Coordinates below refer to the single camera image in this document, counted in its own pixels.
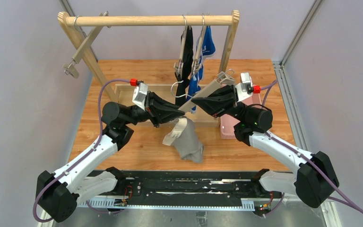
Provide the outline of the grey underwear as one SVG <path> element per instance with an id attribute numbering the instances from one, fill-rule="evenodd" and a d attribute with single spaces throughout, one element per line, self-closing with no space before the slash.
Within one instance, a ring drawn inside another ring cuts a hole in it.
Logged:
<path id="1" fill-rule="evenodd" d="M 173 146 L 179 153 L 180 159 L 202 163 L 204 145 L 195 132 L 194 122 L 187 117 L 181 117 L 174 123 L 173 129 L 165 135 L 162 143 L 166 146 Z"/>

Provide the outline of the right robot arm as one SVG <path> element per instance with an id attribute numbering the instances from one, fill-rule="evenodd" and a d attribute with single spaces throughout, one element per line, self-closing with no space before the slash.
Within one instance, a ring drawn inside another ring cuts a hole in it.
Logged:
<path id="1" fill-rule="evenodd" d="M 329 156 L 322 151 L 303 150 L 271 133 L 271 109 L 262 104 L 244 103 L 260 92 L 258 85 L 246 88 L 241 84 L 226 85 L 207 97 L 194 96 L 191 101 L 213 117 L 228 115 L 236 119 L 233 132 L 238 141 L 266 152 L 290 170 L 290 173 L 259 171 L 254 182 L 260 192 L 293 194 L 306 205 L 319 207 L 333 192 L 339 191 Z"/>

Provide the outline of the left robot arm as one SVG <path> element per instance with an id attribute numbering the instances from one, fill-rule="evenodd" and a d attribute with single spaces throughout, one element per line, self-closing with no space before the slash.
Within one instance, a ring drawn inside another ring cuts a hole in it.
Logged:
<path id="1" fill-rule="evenodd" d="M 55 170 L 43 171 L 37 178 L 33 215 L 41 223 L 36 213 L 40 206 L 52 220 L 63 222 L 71 216 L 76 207 L 90 198 L 116 188 L 121 172 L 110 167 L 94 179 L 86 180 L 100 163 L 121 150 L 134 133 L 128 125 L 151 121 L 155 127 L 185 115 L 178 106 L 149 92 L 142 102 L 131 106 L 108 102 L 98 108 L 100 133 L 97 139 L 75 159 Z"/>

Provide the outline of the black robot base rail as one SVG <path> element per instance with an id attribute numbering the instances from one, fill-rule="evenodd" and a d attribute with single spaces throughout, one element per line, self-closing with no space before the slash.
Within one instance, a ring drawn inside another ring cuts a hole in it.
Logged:
<path id="1" fill-rule="evenodd" d="M 142 210 L 256 211 L 277 204 L 281 192 L 260 192 L 252 171 L 124 171 L 121 187 L 103 192 L 81 207 Z"/>

